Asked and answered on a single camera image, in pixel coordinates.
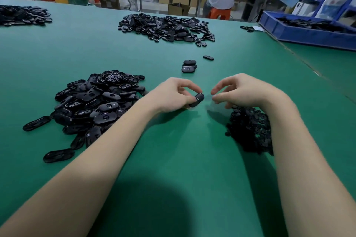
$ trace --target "person's left hand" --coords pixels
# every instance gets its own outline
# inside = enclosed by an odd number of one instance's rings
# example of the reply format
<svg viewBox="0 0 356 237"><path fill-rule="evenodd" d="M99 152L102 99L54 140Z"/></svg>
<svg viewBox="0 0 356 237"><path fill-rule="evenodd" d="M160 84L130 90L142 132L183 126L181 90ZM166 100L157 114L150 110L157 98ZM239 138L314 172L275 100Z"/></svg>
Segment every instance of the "person's left hand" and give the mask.
<svg viewBox="0 0 356 237"><path fill-rule="evenodd" d="M190 80L169 78L149 92L144 99L158 113L169 113L197 101L184 87L202 93L202 89Z"/></svg>

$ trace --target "forearm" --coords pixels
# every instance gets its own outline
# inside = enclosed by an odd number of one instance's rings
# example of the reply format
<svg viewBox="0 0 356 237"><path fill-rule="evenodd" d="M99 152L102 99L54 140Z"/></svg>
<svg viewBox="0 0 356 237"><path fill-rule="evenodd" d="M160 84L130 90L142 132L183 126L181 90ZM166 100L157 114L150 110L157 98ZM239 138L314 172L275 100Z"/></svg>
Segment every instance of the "forearm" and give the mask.
<svg viewBox="0 0 356 237"><path fill-rule="evenodd" d="M0 235L86 236L124 162L155 114L139 100L24 203L2 226Z"/></svg>
<svg viewBox="0 0 356 237"><path fill-rule="evenodd" d="M353 236L356 204L286 96L266 107L289 236Z"/></svg>

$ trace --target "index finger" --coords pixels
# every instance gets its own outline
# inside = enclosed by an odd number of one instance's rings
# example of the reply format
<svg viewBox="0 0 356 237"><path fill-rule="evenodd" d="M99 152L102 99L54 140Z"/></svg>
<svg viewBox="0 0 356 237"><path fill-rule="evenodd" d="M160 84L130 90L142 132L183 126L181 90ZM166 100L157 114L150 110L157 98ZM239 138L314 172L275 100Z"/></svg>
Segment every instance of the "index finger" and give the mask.
<svg viewBox="0 0 356 237"><path fill-rule="evenodd" d="M197 86L194 82L188 79L176 78L176 83L179 87L188 87L197 93L202 93L202 89Z"/></svg>
<svg viewBox="0 0 356 237"><path fill-rule="evenodd" d="M214 88L211 90L211 94L215 95L217 92L219 92L225 86L230 86L232 84L236 84L236 79L234 76L224 78L220 82L218 82L216 86L214 86Z"/></svg>

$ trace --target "blue plastic tray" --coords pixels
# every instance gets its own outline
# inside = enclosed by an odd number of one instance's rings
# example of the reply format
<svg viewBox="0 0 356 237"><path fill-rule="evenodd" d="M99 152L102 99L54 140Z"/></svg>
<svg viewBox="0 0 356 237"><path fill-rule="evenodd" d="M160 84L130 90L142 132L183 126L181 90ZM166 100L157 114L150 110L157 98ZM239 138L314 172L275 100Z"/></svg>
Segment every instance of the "blue plastic tray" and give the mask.
<svg viewBox="0 0 356 237"><path fill-rule="evenodd" d="M276 19L280 17L286 17L287 19L291 20L324 20L320 18L264 11L259 23L277 40L356 51L356 34L343 34L337 32L287 26ZM355 28L343 25L337 21L332 21L332 24L356 32Z"/></svg>

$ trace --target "person's right hand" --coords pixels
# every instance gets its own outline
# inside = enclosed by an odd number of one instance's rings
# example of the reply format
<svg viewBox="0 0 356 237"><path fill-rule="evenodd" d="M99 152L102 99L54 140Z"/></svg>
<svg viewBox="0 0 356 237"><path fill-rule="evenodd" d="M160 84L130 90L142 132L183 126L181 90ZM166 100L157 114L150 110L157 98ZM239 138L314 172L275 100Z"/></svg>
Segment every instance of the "person's right hand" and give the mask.
<svg viewBox="0 0 356 237"><path fill-rule="evenodd" d="M260 107L262 110L266 104L278 98L288 97L273 85L256 79L244 73L222 79L212 90L212 100L219 104L226 102L225 108L232 105L243 107Z"/></svg>

